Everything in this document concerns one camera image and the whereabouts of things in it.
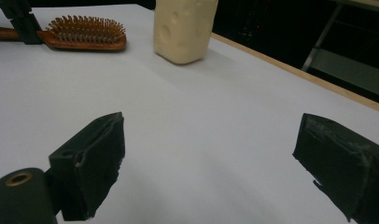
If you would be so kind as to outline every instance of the white tabletop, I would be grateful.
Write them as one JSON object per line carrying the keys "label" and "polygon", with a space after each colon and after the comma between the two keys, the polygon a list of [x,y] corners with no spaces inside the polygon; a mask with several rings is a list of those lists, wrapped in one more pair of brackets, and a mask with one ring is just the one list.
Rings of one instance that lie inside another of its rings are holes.
{"label": "white tabletop", "polygon": [[[291,155],[301,117],[333,119],[379,144],[378,111],[216,39],[204,60],[168,63],[152,49],[153,12],[140,6],[33,12],[42,27],[63,15],[119,21],[128,46],[0,42],[0,177],[46,171],[71,136],[121,111],[126,157],[87,223],[347,223]],[[1,10],[0,26],[10,26]]]}

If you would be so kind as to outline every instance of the hairbrush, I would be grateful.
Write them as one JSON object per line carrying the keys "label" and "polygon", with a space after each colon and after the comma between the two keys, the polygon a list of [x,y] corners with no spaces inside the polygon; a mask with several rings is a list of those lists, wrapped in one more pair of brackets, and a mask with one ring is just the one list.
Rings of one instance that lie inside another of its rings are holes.
{"label": "hairbrush", "polygon": [[[122,24],[96,17],[63,16],[37,31],[45,45],[56,49],[121,50],[126,46]],[[0,40],[20,40],[14,29],[0,27]]]}

